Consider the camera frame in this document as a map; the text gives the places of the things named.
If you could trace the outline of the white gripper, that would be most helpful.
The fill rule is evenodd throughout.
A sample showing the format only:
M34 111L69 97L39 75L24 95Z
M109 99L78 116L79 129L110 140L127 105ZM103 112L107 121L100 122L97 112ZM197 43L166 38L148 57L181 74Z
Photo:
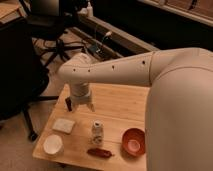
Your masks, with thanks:
M95 107L92 103L92 92L89 91L88 93L76 96L71 94L70 97L67 97L65 99L68 111L72 111L72 105L78 106L78 105L87 105L87 107L92 111L95 112Z

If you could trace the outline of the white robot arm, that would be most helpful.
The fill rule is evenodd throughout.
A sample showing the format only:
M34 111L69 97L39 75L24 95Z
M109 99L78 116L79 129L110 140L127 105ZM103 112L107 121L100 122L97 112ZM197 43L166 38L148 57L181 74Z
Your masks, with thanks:
M59 75L77 104L91 98L91 83L147 87L147 171L213 171L212 51L159 50L99 63L78 53Z

